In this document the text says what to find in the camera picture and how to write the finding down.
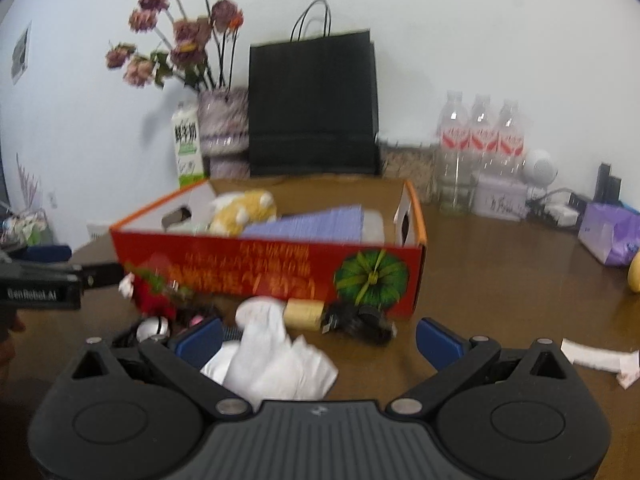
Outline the person's left hand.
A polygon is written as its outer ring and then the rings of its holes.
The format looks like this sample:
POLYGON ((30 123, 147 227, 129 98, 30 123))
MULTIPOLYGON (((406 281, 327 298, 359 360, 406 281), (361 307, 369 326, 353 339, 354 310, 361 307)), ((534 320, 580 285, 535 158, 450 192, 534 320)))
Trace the person's left hand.
POLYGON ((5 373, 15 358, 14 334, 24 333, 26 325, 15 310, 1 311, 0 366, 5 373))

